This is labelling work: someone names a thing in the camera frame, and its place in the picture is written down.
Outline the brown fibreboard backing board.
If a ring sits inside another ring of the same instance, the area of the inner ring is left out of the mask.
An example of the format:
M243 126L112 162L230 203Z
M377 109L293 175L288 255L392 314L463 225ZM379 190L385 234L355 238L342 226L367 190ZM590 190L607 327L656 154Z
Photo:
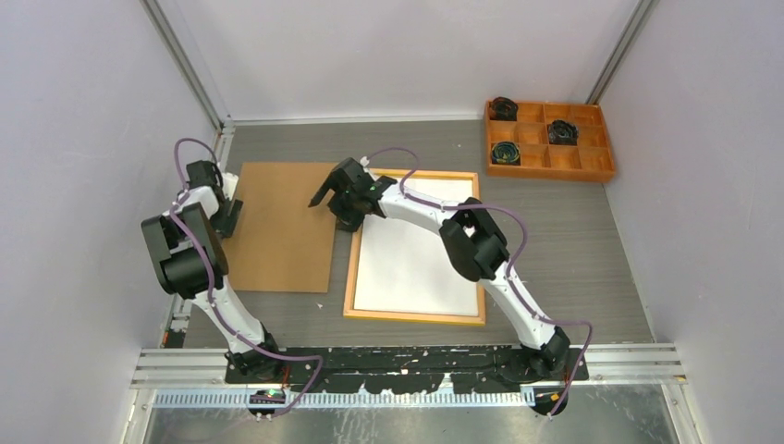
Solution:
M336 219L312 197L333 163L246 162L233 235L223 241L234 290L326 293Z

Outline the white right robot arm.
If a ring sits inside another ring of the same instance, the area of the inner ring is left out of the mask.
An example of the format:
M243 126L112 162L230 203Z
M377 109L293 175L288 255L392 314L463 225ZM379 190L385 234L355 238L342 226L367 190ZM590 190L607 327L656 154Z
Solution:
M327 202L340 229L355 232L367 216L402 221L439 236L452 268L480 284L517 333L523 364L540 379L564 371L570 339L539 307L512 264L508 240L493 219L495 208L469 197L462 202L416 191L405 178L374 174L365 159L338 163L311 198Z

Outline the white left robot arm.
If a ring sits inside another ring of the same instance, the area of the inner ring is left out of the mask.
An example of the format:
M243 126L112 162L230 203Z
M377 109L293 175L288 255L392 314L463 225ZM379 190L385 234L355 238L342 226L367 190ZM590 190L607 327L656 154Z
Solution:
M227 342L228 367L263 383L284 368L276 342L244 307L228 281L221 241L232 236L242 202L232 198L229 176L211 161L186 166L185 189L172 208L141 222L153 271L167 294L192 302Z

